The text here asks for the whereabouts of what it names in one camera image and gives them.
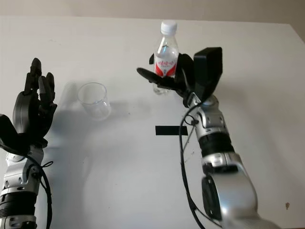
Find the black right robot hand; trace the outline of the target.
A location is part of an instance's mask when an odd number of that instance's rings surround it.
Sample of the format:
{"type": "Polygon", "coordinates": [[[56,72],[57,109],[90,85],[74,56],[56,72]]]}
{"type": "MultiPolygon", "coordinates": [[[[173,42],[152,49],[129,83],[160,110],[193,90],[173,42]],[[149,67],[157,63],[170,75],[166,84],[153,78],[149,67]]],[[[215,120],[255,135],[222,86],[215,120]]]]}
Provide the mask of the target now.
{"type": "Polygon", "coordinates": [[[166,89],[175,91],[183,99],[184,107],[188,107],[188,100],[194,91],[195,76],[193,68],[193,60],[188,54],[179,54],[177,59],[177,67],[174,77],[158,76],[144,68],[137,68],[137,73],[143,78],[153,83],[158,89],[166,89]]]}

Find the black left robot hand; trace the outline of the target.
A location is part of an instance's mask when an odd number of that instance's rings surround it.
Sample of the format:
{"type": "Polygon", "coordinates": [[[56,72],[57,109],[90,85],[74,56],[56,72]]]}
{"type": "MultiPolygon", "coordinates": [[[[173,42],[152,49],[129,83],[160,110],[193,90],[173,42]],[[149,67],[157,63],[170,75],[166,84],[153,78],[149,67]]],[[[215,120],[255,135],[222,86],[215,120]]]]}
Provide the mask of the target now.
{"type": "Polygon", "coordinates": [[[34,58],[27,73],[25,87],[17,96],[13,110],[13,125],[29,145],[45,148],[57,105],[52,73],[42,75],[41,62],[34,58]]]}

